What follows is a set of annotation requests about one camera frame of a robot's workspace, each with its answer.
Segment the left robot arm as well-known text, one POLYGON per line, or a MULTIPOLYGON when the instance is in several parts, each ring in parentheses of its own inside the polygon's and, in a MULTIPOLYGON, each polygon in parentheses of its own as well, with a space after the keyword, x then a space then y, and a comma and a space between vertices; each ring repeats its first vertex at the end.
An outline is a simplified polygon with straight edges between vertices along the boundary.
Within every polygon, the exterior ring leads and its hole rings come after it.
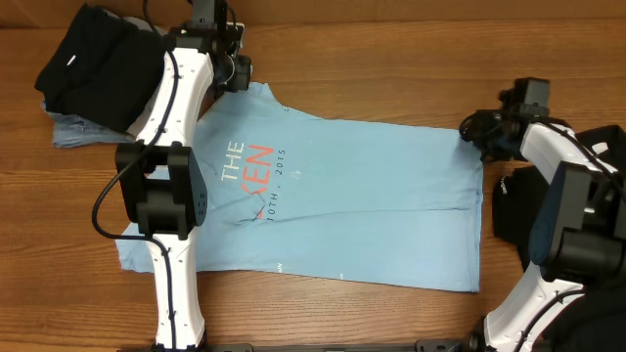
POLYGON ((115 166, 126 213, 154 270, 155 351, 202 351, 195 244, 207 190, 192 150, 202 101, 248 87, 251 62, 239 50, 244 25, 225 0, 195 1, 191 19, 172 28, 153 109, 132 144, 117 147, 115 166))

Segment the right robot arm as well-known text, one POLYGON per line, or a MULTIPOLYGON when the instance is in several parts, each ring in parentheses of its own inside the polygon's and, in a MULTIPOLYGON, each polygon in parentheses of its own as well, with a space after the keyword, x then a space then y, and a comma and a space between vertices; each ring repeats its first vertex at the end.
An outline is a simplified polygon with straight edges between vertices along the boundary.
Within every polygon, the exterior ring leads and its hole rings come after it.
POLYGON ((496 110, 459 127, 482 160, 529 161, 549 188, 529 235, 529 265, 459 351, 530 351, 541 332, 594 285, 625 276, 625 175, 552 118, 549 81, 518 78, 496 110))

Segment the light blue printed t-shirt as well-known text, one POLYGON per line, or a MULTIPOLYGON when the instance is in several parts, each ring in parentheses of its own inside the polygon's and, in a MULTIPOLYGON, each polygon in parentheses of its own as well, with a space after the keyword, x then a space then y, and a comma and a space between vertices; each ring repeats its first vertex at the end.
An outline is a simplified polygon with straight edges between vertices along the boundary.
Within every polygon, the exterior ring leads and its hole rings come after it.
POLYGON ((479 289, 483 169, 457 131, 331 120, 254 83, 196 126, 201 271, 479 289))

